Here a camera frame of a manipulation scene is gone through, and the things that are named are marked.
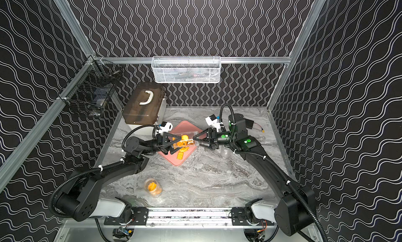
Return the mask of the clear jar brown cookies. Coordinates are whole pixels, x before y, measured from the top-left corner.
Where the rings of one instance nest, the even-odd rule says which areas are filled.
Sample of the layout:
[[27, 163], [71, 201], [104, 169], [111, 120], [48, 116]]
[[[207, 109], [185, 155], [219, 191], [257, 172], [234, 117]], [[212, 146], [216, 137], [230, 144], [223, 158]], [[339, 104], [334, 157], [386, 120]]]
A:
[[182, 136], [182, 140], [180, 142], [178, 142], [178, 145], [180, 146], [180, 148], [198, 146], [198, 142], [189, 138], [187, 135], [181, 135], [181, 136]]

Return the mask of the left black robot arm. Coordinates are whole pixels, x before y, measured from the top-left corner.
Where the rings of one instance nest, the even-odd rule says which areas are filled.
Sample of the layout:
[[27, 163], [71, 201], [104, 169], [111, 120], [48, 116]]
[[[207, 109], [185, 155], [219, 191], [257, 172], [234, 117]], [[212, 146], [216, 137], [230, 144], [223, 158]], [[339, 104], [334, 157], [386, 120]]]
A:
[[49, 212], [59, 218], [73, 218], [80, 222], [95, 215], [102, 188], [123, 177], [142, 172], [149, 158], [147, 154], [175, 153], [174, 145], [182, 137], [164, 132], [157, 134], [157, 125], [142, 125], [130, 131], [123, 139], [121, 148], [126, 155], [118, 162], [75, 171], [50, 195]]

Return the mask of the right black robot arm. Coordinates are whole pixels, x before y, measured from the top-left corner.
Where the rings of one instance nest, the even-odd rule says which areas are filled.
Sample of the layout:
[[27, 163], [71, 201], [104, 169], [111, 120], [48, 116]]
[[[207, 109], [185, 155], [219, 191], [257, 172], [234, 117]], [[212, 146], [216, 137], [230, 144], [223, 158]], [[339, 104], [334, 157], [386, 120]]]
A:
[[231, 105], [224, 104], [220, 116], [211, 115], [206, 118], [206, 122], [208, 129], [194, 135], [193, 140], [211, 150], [224, 146], [241, 156], [257, 170], [278, 199], [278, 203], [274, 205], [263, 204], [260, 200], [253, 202], [249, 207], [248, 222], [253, 224], [261, 220], [270, 221], [285, 235], [298, 233], [309, 242], [312, 238], [302, 230], [315, 224], [322, 240], [328, 241], [317, 217], [314, 191], [293, 180], [270, 158], [262, 144], [249, 135], [248, 130], [252, 128], [253, 120], [235, 113]]

